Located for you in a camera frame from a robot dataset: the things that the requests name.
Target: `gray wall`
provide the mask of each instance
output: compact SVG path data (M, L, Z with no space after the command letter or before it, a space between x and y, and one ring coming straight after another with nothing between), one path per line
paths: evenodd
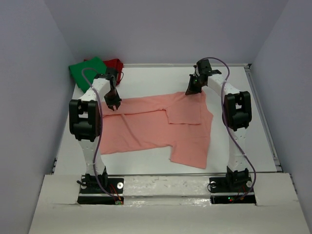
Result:
M1 234L28 233L65 124L74 62L43 0L1 1Z
M45 0L78 60L250 63L287 0Z
M290 0L252 73L286 172L293 175L312 231L312 1Z

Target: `white table surface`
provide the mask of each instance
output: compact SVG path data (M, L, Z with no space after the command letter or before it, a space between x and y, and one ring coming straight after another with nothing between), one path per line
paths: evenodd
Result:
M257 205L212 205L208 176L126 176L123 206L79 205L79 178L45 176L29 234L309 234L284 173L258 174Z
M219 69L223 76L226 75L225 67L214 67L214 69ZM230 67L230 71L229 83L242 91L249 91L252 95L253 119L246 135L246 154L257 171L276 172L273 155L245 70L243 67ZM193 67L131 67L124 68L123 72L124 78L117 87L118 93L121 98L134 98L185 91L188 87L189 74L193 73L194 69ZM209 87L204 87L203 90L207 94L207 107L214 115L206 169L171 162L169 160L171 147L168 146L150 150L102 155L101 157L107 167L108 174L225 173L229 159L229 137L221 120L220 97ZM76 86L73 98L77 99L82 95L82 91ZM85 170L81 147L75 137L69 132L69 120L67 118L58 152L55 174L81 175L85 173Z

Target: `wire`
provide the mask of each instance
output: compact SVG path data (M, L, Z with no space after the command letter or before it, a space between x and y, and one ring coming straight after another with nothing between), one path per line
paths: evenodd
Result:
M122 81L123 76L125 75L123 72L121 72L121 73L122 73L122 78L120 79L119 83Z
M227 76L225 77L225 80L224 80L224 82L223 82L223 84L222 84L222 88L221 88L222 118L223 118L223 121L224 121L225 123L227 123L226 118L225 118L225 110L224 110L224 106L223 106L223 103L224 103L224 96L223 96L223 94L224 94L224 86L225 86L225 84L226 84L226 82L227 82L227 80L228 80L228 78L229 78L229 76L230 76L230 68L229 68L229 66L228 66L224 61L222 61L222 60L219 59L219 58L215 58L215 57L205 57L205 58L200 59L199 61L208 60L208 59L215 59L215 60L218 60L219 62L223 63L223 65L224 65L224 66L227 68L227 70L228 70L228 74L227 74ZM242 153L242 155L244 156L244 158L247 160L247 162L249 163L249 165L250 165L251 168L253 169L253 173L254 173L253 184L251 185L250 189L249 189L245 194L243 194L241 197L239 197L239 198L237 199L237 200L240 200L240 199L244 198L248 193L250 193L250 192L253 190L254 184L255 184L255 181L256 181L256 178L257 178L257 175L256 175L256 171L255 171L255 168L254 168L253 164L250 162L250 160L248 159L248 157L247 157L246 153L244 152L244 150L240 147L240 145L239 145L239 144L236 142L236 140L234 139L234 136L231 134L229 126L228 126L227 124L225 124L225 127L226 127L226 130L228 131L228 134L229 134L230 138L232 139L232 141L234 142L234 144L237 146L237 148L240 150L240 152Z
M112 184L111 184L111 187L112 187L113 190L115 191L115 194L117 195L118 199L121 201L121 198L120 198L119 194L117 193L115 187L114 187Z
M77 180L76 182L80 184L81 186L86 186L86 184L82 183L80 180Z
M239 194L240 194L240 189L238 190L238 194L234 197L234 199L237 198Z
M90 83L90 81L88 80L88 78L85 76L84 71L86 70L93 70L98 74L98 71L92 67L86 67L83 68L81 71L81 74L83 76L83 78L86 80L86 82L88 83L88 85L90 86L90 88L95 92L96 96L97 96L97 103L98 103L98 108L99 108L99 114L100 114L100 121L101 121L101 126L100 126L100 134L99 134L99 138L98 138L98 143L97 143L97 148L94 151L94 157L93 157L93 171L94 171L94 175L96 177L97 180L97 184L98 186L101 188L101 190L106 193L107 195L111 196L111 197L115 197L114 195L110 194L109 192L107 192L103 186L101 185L99 179L98 179L98 173L96 170L96 158L97 158L97 153L98 153L98 149L99 149L99 145L101 143L101 139L102 139L102 129L103 129L103 113L102 113L102 105L101 105L101 98L99 97L99 94L97 92L97 90L93 87L93 85Z
M111 194L114 194L112 187L109 187L109 189L111 191Z
M212 194L211 190L209 189L209 186L211 187L211 183L209 183L209 184L207 185L207 189L208 189L208 191Z

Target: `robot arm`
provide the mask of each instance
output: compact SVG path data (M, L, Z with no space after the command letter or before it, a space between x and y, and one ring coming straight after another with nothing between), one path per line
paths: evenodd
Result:
M246 129L252 119L250 93L242 92L229 83L225 83L223 87L224 77L219 70L212 70L208 59L201 59L194 68L195 72L190 74L190 82L185 95L201 93L203 86L212 88L223 100L223 122L229 133L230 155L226 177L211 178L216 179L214 182L218 181L218 186L211 187L212 193L237 191L251 180L247 169L248 162L242 154L245 149Z
M82 147L86 162L87 170L83 183L86 187L96 186L96 174L101 185L104 188L107 186L108 176L100 157L100 151L97 151L96 157L94 155L101 134L101 113L94 89L99 94L100 101L105 100L108 108L118 109L121 99L116 90L116 77L117 71L109 68L106 70L106 74L97 74L92 88L90 87L79 99L73 99L69 103L70 132L75 135Z

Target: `pink cloth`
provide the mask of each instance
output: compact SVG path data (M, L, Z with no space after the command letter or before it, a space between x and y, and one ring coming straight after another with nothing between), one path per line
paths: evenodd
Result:
M128 98L117 111L102 108L102 154L170 145L171 162L206 168L213 115L204 92Z

